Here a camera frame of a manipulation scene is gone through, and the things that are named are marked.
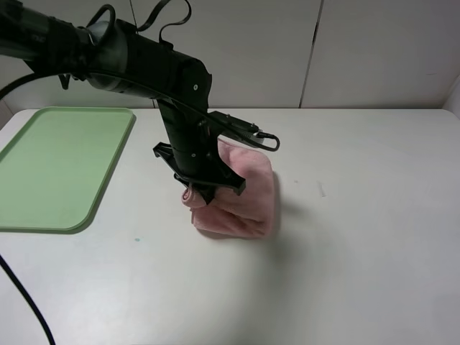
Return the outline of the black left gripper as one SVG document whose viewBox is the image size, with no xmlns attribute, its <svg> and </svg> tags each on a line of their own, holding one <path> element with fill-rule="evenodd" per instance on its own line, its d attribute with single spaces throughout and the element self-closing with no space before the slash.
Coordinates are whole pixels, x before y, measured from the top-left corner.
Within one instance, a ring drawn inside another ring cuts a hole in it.
<svg viewBox="0 0 460 345">
<path fill-rule="evenodd" d="M 160 113 L 169 142 L 157 144 L 153 152 L 181 182 L 191 183 L 206 205 L 214 199 L 216 186 L 237 196 L 244 192 L 246 180 L 222 161 L 217 134 L 202 116 L 175 107 L 161 107 Z"/>
</svg>

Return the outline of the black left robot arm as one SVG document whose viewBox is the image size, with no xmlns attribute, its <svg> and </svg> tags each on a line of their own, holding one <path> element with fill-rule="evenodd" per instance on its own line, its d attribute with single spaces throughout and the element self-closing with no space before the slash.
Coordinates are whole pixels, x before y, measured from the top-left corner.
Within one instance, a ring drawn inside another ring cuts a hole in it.
<svg viewBox="0 0 460 345">
<path fill-rule="evenodd" d="M 183 185 L 210 203 L 219 188 L 241 194 L 246 186 L 219 156 L 218 138 L 228 116 L 210 112 L 212 77 L 204 64 L 176 52 L 103 5 L 84 27 L 27 8 L 20 1 L 1 3 L 1 54 L 23 60 L 31 73 L 1 90 L 6 96 L 26 83 L 56 76 L 63 89 L 85 81 L 112 93 L 155 100 L 168 143 L 155 146 Z"/>
</svg>

